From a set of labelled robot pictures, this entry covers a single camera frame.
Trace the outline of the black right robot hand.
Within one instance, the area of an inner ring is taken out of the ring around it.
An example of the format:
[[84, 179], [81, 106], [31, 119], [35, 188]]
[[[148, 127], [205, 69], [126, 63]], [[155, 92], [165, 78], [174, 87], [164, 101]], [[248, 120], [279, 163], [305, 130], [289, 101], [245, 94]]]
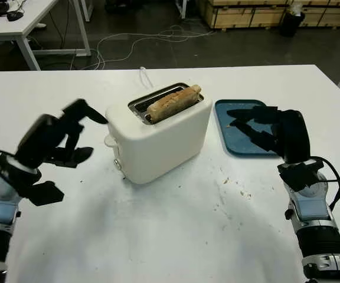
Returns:
[[[275, 152], [285, 163], [300, 163], [310, 158], [308, 131], [299, 111], [254, 106], [251, 109], [228, 110], [227, 114], [234, 119], [230, 126], [239, 129], [256, 146]], [[272, 132], [255, 130], [249, 125], [251, 120], [270, 125]]]

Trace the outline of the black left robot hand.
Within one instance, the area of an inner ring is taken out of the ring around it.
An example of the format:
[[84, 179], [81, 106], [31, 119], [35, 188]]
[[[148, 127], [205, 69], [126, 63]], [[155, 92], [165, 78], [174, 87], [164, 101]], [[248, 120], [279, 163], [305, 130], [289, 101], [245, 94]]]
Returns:
[[76, 147], [84, 129], [79, 121], [88, 117], [99, 124], [108, 121], [78, 99], [63, 109], [59, 118], [43, 114], [35, 121], [20, 141], [15, 159], [22, 165], [35, 169], [42, 163], [75, 168], [92, 154], [92, 147]]

